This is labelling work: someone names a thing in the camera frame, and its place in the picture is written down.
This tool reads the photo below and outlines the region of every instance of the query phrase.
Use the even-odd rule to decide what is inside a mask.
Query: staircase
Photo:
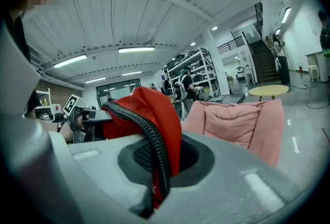
[[[265,43],[260,40],[250,44],[254,54],[259,83],[281,80],[281,71],[276,72],[274,56]]]

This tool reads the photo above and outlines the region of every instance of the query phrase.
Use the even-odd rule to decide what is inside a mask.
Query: yellow round table
[[[250,89],[249,94],[253,96],[259,96],[259,101],[261,101],[263,96],[272,96],[272,99],[275,99],[275,96],[287,93],[288,91],[288,86],[268,85]]]

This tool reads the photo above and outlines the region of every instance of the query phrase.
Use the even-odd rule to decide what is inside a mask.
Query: fluorescent light
[[[124,87],[133,86],[133,85],[135,85],[135,83],[129,84],[129,85],[125,85]]]
[[[291,11],[291,8],[286,8],[281,24],[285,23],[285,21],[287,20],[287,18],[289,16],[290,11]]]
[[[142,71],[137,71],[137,72],[132,72],[132,73],[126,73],[126,74],[122,74],[122,76],[134,75],[134,74],[140,74],[140,73],[142,73]]]
[[[58,63],[56,65],[53,65],[54,68],[59,68],[61,66],[64,66],[64,65],[68,65],[68,64],[71,64],[73,62],[76,62],[76,61],[79,61],[79,60],[82,60],[82,59],[86,59],[87,56],[86,55],[82,55],[82,56],[79,56],[79,57],[74,57],[74,58],[71,58],[69,60],[65,60],[61,63]]]
[[[148,47],[129,47],[129,48],[119,48],[119,53],[129,53],[129,52],[142,52],[142,51],[153,51],[155,50],[154,46]]]
[[[104,80],[104,79],[105,78],[93,79],[93,80],[86,81],[85,83],[92,83],[92,82],[96,82],[96,81],[100,81],[100,80]]]

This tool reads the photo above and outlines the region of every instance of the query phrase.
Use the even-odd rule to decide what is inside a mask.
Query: pink armchair
[[[277,165],[284,130],[280,99],[244,104],[195,101],[182,130],[216,137]]]

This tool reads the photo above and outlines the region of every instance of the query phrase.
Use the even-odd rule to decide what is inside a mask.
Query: red fabric
[[[179,173],[182,131],[180,120],[168,96],[157,90],[144,87],[135,89],[132,96],[116,100],[120,106],[141,115],[152,122],[159,130],[169,156],[171,176]],[[142,129],[134,122],[128,122],[111,113],[112,122],[103,124],[106,138],[114,139],[136,133],[143,133]],[[158,174],[154,173],[154,198],[162,201],[159,191]]]

